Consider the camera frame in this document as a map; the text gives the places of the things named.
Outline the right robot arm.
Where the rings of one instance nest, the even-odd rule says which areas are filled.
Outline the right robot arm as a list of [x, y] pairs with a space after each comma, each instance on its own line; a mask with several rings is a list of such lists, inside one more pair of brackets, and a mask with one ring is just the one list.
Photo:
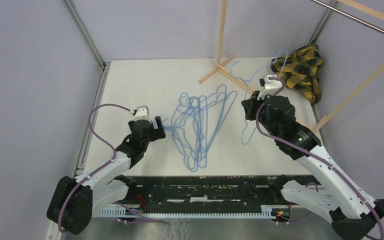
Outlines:
[[260, 96], [253, 92], [241, 102], [245, 119], [274, 140], [281, 152], [308, 170], [327, 194], [311, 190], [285, 175], [271, 183], [269, 199], [298, 204], [326, 220], [344, 240], [368, 238], [378, 227], [384, 239], [384, 199], [375, 199], [362, 190], [333, 160], [321, 140], [296, 120], [295, 107], [281, 95]]

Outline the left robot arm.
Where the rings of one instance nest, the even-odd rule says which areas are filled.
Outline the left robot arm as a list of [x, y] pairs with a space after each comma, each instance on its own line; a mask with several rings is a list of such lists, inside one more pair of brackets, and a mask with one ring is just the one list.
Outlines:
[[129, 121], [128, 125], [131, 133], [108, 160], [90, 173], [75, 178], [64, 176], [58, 181], [46, 211], [49, 220], [78, 235], [94, 214], [117, 201], [130, 204], [136, 200], [138, 191], [123, 173], [144, 157], [149, 143], [164, 139], [166, 133], [160, 116], [154, 122], [138, 119]]

